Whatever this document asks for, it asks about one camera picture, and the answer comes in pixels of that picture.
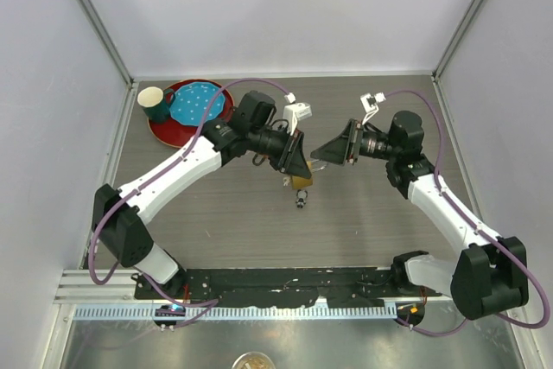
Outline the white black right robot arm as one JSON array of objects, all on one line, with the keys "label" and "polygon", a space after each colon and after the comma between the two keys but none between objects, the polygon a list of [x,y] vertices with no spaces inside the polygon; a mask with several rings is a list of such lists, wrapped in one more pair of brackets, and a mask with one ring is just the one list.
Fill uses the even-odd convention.
[{"label": "white black right robot arm", "polygon": [[443,178],[423,154],[423,122],[411,111],[397,112],[387,132],[368,130],[355,119],[311,156],[344,165],[362,156],[384,160],[390,184],[437,227],[458,255],[456,262],[436,259],[424,251],[404,254],[390,274],[399,295],[420,286],[451,298],[461,314],[477,320],[525,305],[528,278],[522,271],[526,249],[516,237],[503,238],[478,221],[448,191]]}]

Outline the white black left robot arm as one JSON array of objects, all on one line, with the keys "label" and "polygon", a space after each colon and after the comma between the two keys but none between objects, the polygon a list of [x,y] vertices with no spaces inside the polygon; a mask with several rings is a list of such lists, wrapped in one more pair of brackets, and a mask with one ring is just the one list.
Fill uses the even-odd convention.
[{"label": "white black left robot arm", "polygon": [[154,242],[147,225],[161,209],[202,177],[252,152],[285,175],[311,178],[297,125],[312,114],[307,103],[285,97],[283,118],[274,119],[275,102],[248,92],[228,119],[206,122],[180,150],[148,173],[115,189],[103,185],[94,195],[93,242],[102,242],[124,268],[134,268],[154,281],[164,298],[176,298],[186,272]]}]

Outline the large brass padlock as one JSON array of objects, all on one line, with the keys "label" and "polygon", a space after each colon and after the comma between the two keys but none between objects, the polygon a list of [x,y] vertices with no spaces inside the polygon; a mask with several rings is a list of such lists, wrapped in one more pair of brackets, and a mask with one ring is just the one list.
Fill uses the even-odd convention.
[{"label": "large brass padlock", "polygon": [[312,159],[307,161],[309,172],[311,176],[309,178],[292,175],[290,177],[290,185],[294,190],[300,190],[308,188],[313,185],[315,174],[321,172],[328,166],[328,162],[324,162],[320,159]]}]

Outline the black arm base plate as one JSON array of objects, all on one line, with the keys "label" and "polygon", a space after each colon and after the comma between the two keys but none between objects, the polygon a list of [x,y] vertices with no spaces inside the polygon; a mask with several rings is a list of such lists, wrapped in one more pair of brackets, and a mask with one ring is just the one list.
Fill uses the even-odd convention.
[{"label": "black arm base plate", "polygon": [[189,269],[175,287],[162,287],[175,300],[213,302],[220,308],[311,308],[324,298],[331,309],[381,306],[386,299],[439,295],[431,289],[399,286],[377,267]]}]

